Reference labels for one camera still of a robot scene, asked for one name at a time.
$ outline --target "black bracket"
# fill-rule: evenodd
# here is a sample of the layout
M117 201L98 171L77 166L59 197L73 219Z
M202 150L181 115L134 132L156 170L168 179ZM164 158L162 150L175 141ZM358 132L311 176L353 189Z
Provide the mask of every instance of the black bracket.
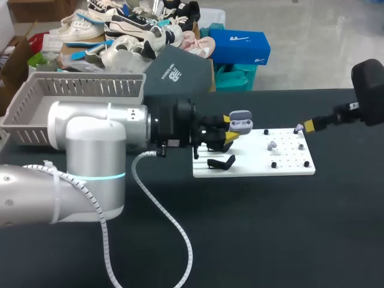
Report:
M207 164L209 168L227 171L232 167L235 161L236 161L236 157L234 155L231 155L231 157L228 158L227 162L221 162L215 159L208 159Z

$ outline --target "white pegboard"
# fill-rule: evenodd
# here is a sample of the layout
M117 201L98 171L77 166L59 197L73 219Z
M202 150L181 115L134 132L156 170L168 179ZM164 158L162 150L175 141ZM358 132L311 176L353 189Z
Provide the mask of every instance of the white pegboard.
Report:
M294 134L293 131L294 128L269 129L268 135L264 135L264 129L252 130L250 134L236 139L226 153L208 151L203 144L199 148L199 159L193 159L193 176L213 178L313 175L316 170L304 134L302 131ZM277 147L268 151L271 141ZM304 145L303 150L299 149L300 144ZM207 165L208 159L226 162L233 154L236 161L228 171L210 169ZM304 167L305 161L309 161L309 167ZM271 167L272 162L276 162L276 168Z

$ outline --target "yellow tape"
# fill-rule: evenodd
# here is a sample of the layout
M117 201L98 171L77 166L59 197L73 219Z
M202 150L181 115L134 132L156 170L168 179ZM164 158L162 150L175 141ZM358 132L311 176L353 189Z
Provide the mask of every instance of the yellow tape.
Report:
M314 132L314 126L313 126L313 121L312 119L307 120L304 122L304 127L307 133Z

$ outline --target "shoe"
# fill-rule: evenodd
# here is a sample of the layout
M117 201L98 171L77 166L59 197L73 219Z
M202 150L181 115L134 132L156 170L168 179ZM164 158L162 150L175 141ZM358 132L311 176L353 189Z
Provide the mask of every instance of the shoe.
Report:
M140 55L141 57L148 59L156 59L155 51L152 49L149 41L137 42L131 49L134 55Z
M113 44L103 53L101 59L105 66L111 66L113 63L113 59L118 53L118 50L131 50L136 43L138 43L138 39L124 35L117 38Z
M139 0L125 0L125 2L128 5L128 8L131 10L140 7L140 1Z
M176 10L181 4L180 0L164 0L164 10L159 16L159 20L167 20L176 17Z
M72 21L78 21L81 20L80 15L88 16L88 12L83 9L77 9L72 15L69 15L66 18L61 19L61 26L65 27L67 24L71 24Z
M199 3L196 1L191 1L188 4L181 3L176 10L175 20L179 20L178 24L183 31L192 31L193 22L200 20Z
M196 39L196 36L195 36L194 32L184 31L182 33L182 40L181 40L180 48L182 50L184 50L185 48L190 47L194 43L195 39Z
M70 41L80 41L92 39L104 33L103 25L93 25L91 22L81 19L72 21L71 24L58 29L58 38L66 43Z
M104 22L104 31L106 33L106 40L114 40L114 39L117 39L123 35L125 35L124 33L121 33L121 32L115 32L115 31L112 31L110 28L110 22Z
M100 19L104 22L111 21L112 16L119 10L122 14L123 5L111 0L90 0L88 13L92 18Z
M112 21L109 25L110 30L113 32L124 33L143 40L145 38L145 32L150 31L154 26L140 15L134 14L126 16L119 10L116 12L117 15L112 16Z
M106 44L99 45L93 49L85 51L84 60L88 63L94 64L100 68L104 68L103 55L107 51L108 46Z
M165 45L179 47L182 41L182 31L178 25L153 26L150 30L155 35L154 50L160 51Z
M215 50L216 42L211 37L204 37L201 39L186 40L184 43L185 51L200 56L202 58L208 58Z
M181 4L181 0L164 0L163 2L167 9L177 9Z
M148 9L148 8L136 7L132 10L132 12L134 14L140 15L144 18L157 20L157 16L155 15L155 13L151 9Z

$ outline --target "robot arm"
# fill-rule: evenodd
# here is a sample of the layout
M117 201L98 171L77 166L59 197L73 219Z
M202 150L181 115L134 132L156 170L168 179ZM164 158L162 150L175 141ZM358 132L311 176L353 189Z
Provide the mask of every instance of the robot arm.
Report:
M232 117L251 115L242 111ZM224 115L200 116L189 101L156 105L152 115L144 105L56 102L48 116L48 135L54 148L66 150L67 174L92 192L109 220L124 208L126 152L153 145L157 155L165 157L168 148L192 146L196 158L201 143L213 150L228 149L252 128L248 124L244 130L239 124L238 131L230 128L234 122L239 121ZM0 203L0 227L98 221L89 199L76 187L27 167L0 166Z
M116 121L75 117L66 131L67 173L92 191L107 220L125 200L125 128ZM0 166L0 226L98 221L83 193L68 182L19 166Z

